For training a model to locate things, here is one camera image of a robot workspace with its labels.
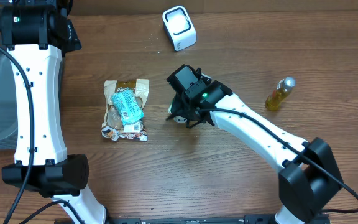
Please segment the green lid jar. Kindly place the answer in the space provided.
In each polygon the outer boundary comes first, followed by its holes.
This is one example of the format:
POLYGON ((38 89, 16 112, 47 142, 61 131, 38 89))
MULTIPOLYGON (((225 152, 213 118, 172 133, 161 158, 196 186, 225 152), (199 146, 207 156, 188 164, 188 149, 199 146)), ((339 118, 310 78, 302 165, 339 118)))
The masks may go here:
MULTIPOLYGON (((168 113, 169 114, 172 114, 172 105, 170 105, 168 107, 168 113)), ((187 122, 187 119, 182 117, 182 116, 175 116, 173 117, 173 120, 176 122, 176 123, 186 123, 187 122)))

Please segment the teal snack packet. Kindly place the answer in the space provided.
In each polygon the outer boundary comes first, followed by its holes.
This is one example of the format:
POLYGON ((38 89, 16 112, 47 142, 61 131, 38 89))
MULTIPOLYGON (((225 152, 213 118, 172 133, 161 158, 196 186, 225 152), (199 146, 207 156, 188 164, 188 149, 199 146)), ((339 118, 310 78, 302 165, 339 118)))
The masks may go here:
POLYGON ((111 96, 111 101, 121 116, 122 124, 128 125, 138 122, 144 113, 136 101, 133 90, 124 90, 111 96))

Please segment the brown white snack bag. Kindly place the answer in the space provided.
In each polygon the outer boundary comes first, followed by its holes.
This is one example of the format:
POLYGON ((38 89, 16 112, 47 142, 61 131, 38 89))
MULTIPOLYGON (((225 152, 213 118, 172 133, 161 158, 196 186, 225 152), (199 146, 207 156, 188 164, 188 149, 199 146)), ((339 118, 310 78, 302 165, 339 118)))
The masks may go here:
POLYGON ((104 96, 106 100, 106 111, 104 121, 101 125, 101 135, 112 141, 129 139, 136 141, 147 141, 148 135, 143 118, 136 123, 123 125, 121 116, 111 101, 111 96, 124 90, 133 90, 136 101, 140 108, 144 109, 149 96, 150 82, 148 79, 135 79, 128 81, 106 80, 104 82, 104 96))

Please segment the yellow oil bottle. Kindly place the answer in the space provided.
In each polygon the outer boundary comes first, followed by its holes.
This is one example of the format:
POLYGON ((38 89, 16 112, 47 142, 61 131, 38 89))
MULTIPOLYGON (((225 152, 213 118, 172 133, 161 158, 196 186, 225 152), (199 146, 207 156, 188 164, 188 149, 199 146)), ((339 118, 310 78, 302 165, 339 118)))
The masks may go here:
POLYGON ((293 91, 296 85, 296 81, 293 77, 286 77, 280 80, 276 89, 269 95, 265 101, 265 107, 269 111, 276 111, 280 108, 281 103, 287 98, 293 91))

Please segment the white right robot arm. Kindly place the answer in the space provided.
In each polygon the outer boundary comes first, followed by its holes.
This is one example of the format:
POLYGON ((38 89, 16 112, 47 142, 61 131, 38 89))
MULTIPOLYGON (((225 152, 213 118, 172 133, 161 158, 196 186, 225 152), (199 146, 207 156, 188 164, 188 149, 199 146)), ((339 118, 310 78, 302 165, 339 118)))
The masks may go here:
POLYGON ((280 129, 199 68, 182 65, 167 82, 175 91, 171 118, 231 133, 277 172, 282 208, 271 216, 246 215, 245 223, 330 222, 323 208, 340 191, 342 177, 328 143, 320 138, 308 142, 280 129))

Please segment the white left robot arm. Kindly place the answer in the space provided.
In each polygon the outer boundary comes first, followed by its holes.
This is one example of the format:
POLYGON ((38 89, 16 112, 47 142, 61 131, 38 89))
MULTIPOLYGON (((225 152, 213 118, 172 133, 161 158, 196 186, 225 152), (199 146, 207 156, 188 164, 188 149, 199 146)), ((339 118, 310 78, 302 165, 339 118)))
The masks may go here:
POLYGON ((2 9, 3 53, 11 61, 17 108, 14 162, 5 183, 59 204, 74 223, 106 223, 108 212, 88 186, 83 154, 69 154, 59 110, 59 79, 66 53, 81 49, 68 15, 73 3, 13 1, 2 9))

